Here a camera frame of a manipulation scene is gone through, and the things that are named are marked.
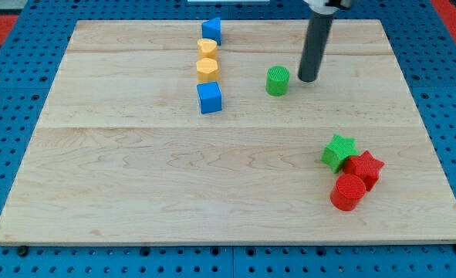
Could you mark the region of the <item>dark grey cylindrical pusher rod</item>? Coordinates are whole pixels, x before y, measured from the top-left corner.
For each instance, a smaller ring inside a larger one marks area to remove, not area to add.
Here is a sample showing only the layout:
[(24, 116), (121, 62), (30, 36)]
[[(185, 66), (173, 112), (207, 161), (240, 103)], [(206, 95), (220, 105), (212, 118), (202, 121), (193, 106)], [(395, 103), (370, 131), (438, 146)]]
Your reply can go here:
[(299, 63), (301, 81), (311, 83), (317, 79), (333, 20), (334, 14), (312, 12)]

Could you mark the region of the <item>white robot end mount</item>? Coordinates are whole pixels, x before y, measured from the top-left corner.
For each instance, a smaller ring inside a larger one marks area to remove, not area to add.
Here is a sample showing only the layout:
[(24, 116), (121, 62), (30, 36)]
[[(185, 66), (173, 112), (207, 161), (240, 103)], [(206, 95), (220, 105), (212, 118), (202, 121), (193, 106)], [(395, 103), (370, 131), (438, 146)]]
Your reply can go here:
[(332, 15), (338, 10), (348, 10), (354, 6), (354, 0), (304, 0), (313, 12)]

